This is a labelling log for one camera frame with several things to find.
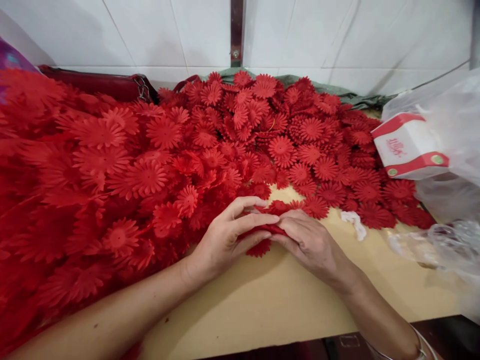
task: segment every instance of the forearm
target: forearm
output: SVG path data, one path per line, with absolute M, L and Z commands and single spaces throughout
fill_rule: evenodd
M 207 281 L 186 274 L 185 261 L 187 258 L 77 312 L 8 359 L 118 359 Z
M 392 359 L 417 359 L 420 340 L 415 330 L 388 304 L 360 269 L 356 274 L 355 285 L 346 291 L 338 291 L 338 295 L 361 335 L 373 348 Z M 429 351 L 425 352 L 431 359 Z

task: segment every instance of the red handbag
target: red handbag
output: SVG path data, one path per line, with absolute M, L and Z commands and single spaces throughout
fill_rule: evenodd
M 38 68 L 45 76 L 71 84 L 87 94 L 106 94 L 119 102 L 159 103 L 157 91 L 143 74 L 132 76 L 109 75 L 64 70 L 47 65 L 40 65 Z

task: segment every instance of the table surface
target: table surface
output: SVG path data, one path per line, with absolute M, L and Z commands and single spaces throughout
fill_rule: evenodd
M 269 200 L 294 199 L 302 197 L 287 188 Z M 387 233 L 407 232 L 406 225 L 367 229 L 359 242 L 340 210 L 331 208 L 321 223 L 407 321 L 458 314 L 455 294 L 434 270 L 388 247 Z M 167 318 L 147 334 L 142 359 L 201 359 L 356 331 L 337 296 L 277 244 L 262 258 L 243 257 Z

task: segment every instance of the wall tile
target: wall tile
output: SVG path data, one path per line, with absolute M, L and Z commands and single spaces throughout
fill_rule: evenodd
M 469 58 L 473 0 L 355 0 L 324 67 L 445 69 Z
M 230 66 L 230 1 L 172 0 L 188 67 Z
M 295 0 L 246 2 L 243 66 L 280 66 L 294 3 Z
M 308 77 L 310 80 L 321 84 L 328 84 L 332 69 L 307 68 L 307 67 L 281 67 L 278 69 L 278 76 L 295 75 L 298 77 Z
M 192 75 L 200 75 L 200 76 L 208 76 L 210 75 L 210 73 L 213 73 L 213 72 L 221 72 L 222 70 L 225 70 L 225 69 L 228 69 L 228 67 L 198 67 L 198 66 L 194 66 L 194 67 L 189 67 L 188 68 L 188 76 L 192 76 Z
M 267 74 L 270 76 L 277 76 L 279 69 L 277 67 L 246 67 L 246 69 L 255 75 Z
M 134 65 L 102 0 L 1 1 L 0 10 L 51 59 L 49 65 Z M 29 60 L 39 65 L 45 57 Z
M 137 66 L 186 66 L 170 0 L 104 2 Z
M 282 68 L 321 68 L 353 0 L 296 0 Z
M 139 74 L 144 74 L 155 89 L 173 89 L 179 82 L 189 77 L 186 67 L 139 66 Z
M 466 73 L 460 68 L 457 72 Z M 444 74 L 444 70 L 408 69 L 331 69 L 330 85 L 349 89 L 359 95 L 393 95 L 412 89 Z

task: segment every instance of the hand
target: hand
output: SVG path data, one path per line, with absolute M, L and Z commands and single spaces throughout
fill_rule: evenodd
M 308 271 L 340 292 L 349 291 L 355 285 L 359 269 L 317 220 L 297 209 L 280 215 L 277 225 L 288 236 L 275 234 L 271 239 L 287 249 Z
M 280 218 L 262 214 L 254 206 L 267 203 L 257 196 L 237 197 L 211 222 L 200 243 L 188 256 L 188 276 L 200 276 L 200 281 L 211 280 L 227 270 L 240 256 L 272 236 L 268 231 L 256 231 L 241 241 L 241 234 L 261 225 L 275 224 Z

